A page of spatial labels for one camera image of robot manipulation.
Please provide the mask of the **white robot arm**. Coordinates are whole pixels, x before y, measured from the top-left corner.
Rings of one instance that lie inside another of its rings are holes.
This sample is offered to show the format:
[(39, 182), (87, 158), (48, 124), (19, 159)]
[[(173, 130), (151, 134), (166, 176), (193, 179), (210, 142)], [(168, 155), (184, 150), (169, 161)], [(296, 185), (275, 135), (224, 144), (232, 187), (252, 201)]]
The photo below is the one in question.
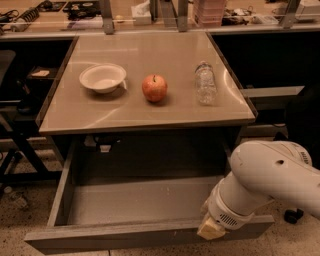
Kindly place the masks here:
[(320, 217), (320, 172), (301, 145), (290, 141), (247, 141), (230, 157), (231, 171), (202, 206), (197, 235), (213, 240), (238, 230), (255, 211), (274, 200)]

